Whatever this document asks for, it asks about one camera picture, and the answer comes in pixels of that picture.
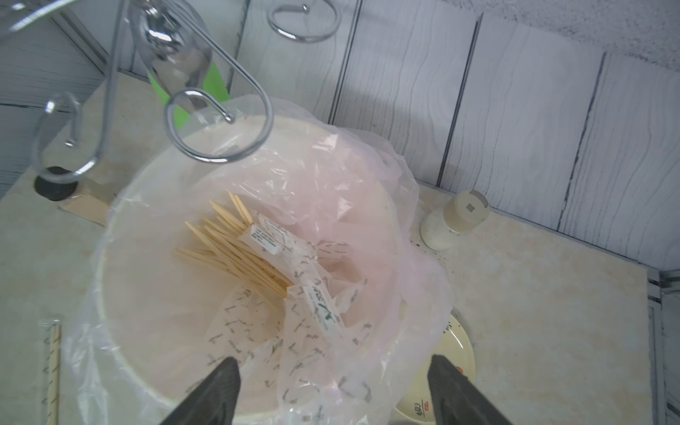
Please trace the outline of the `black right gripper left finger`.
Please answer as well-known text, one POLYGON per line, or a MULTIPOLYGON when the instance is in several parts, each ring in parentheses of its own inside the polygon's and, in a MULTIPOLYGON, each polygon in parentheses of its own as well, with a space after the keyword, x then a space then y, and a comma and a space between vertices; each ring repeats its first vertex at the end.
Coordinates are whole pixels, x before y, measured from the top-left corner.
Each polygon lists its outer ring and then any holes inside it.
POLYGON ((237 360, 228 357, 160 424, 230 425, 240 388, 237 360))

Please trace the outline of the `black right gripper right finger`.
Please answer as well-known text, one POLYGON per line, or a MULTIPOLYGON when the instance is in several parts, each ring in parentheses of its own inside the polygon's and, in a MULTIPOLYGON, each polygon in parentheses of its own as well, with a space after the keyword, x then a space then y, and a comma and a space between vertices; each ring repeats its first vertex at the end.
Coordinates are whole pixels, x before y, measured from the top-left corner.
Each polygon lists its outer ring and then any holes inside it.
POLYGON ((428 383, 438 425, 511 425, 443 355, 432 355, 428 383))

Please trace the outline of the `chopsticks pair two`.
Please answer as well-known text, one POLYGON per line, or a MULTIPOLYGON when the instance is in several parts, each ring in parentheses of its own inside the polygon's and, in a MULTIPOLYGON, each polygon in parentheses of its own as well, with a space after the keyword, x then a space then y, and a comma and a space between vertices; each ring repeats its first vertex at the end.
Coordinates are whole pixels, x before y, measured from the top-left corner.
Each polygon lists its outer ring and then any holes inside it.
POLYGON ((41 396, 40 424, 58 425, 62 323, 59 318, 50 318, 41 323, 41 328, 44 330, 42 338, 44 365, 41 369, 44 389, 41 396))

